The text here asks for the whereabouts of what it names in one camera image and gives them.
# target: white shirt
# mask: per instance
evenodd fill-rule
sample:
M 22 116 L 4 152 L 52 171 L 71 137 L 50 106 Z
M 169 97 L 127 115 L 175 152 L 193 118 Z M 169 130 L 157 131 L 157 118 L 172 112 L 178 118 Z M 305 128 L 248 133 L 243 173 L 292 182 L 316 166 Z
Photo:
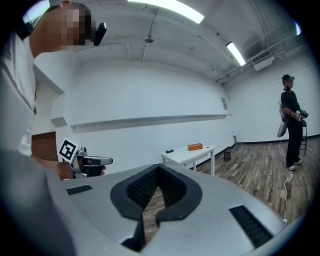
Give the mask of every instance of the white shirt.
M 29 38 L 13 32 L 0 57 L 0 148 L 27 156 L 36 114 L 34 60 Z

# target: gray surface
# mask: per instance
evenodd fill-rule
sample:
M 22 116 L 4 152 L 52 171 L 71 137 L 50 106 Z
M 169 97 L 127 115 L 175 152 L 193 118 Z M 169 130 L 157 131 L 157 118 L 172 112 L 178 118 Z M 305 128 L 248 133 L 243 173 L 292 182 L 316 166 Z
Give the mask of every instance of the gray surface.
M 93 189 L 71 195 L 71 200 L 82 214 L 103 234 L 121 244 L 132 238 L 137 221 L 123 218 L 110 199 L 110 191 L 115 184 L 137 174 L 151 165 L 144 165 L 129 171 L 122 171 L 98 177 L 70 179 L 62 182 L 65 189 L 89 184 Z
M 198 182 L 202 188 L 202 200 L 183 221 L 162 222 L 143 253 L 152 256 L 236 256 L 248 253 L 254 247 L 229 212 L 230 208 L 240 205 L 247 207 L 274 236 L 285 227 L 270 208 L 232 182 L 183 166 L 166 165 Z
M 78 256 L 139 255 L 104 235 L 96 228 L 92 224 L 92 219 L 83 215 L 77 205 L 72 202 L 71 197 L 63 187 L 65 181 L 60 181 L 55 172 L 48 171 L 47 177 L 53 201 L 71 233 Z
M 253 251 L 250 240 L 229 212 L 229 208 L 239 205 L 246 206 L 272 235 L 284 228 L 282 220 L 271 209 L 235 184 L 183 166 L 166 165 L 198 182 L 203 197 L 199 206 L 184 220 L 162 222 L 154 238 L 142 250 L 142 255 L 238 256 Z M 55 173 L 48 174 L 54 202 L 63 215 L 79 255 L 137 255 L 119 244 L 133 236 L 137 222 L 120 216 L 110 200 L 110 191 L 119 181 L 149 166 L 67 181 L 57 180 Z M 93 189 L 71 196 L 65 190 L 86 184 Z

